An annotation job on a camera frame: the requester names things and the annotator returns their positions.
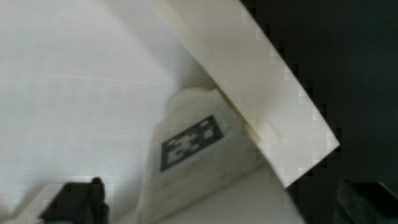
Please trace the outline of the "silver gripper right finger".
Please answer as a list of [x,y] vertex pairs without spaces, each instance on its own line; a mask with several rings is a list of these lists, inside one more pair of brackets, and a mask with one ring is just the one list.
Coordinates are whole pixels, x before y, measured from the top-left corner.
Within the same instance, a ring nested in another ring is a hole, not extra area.
[[339,182],[332,224],[398,224],[398,183]]

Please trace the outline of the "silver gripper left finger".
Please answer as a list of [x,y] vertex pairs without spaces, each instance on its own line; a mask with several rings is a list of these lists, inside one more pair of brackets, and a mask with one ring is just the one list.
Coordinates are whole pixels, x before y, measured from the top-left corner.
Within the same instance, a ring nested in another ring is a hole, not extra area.
[[49,184],[6,224],[108,224],[104,184],[88,182]]

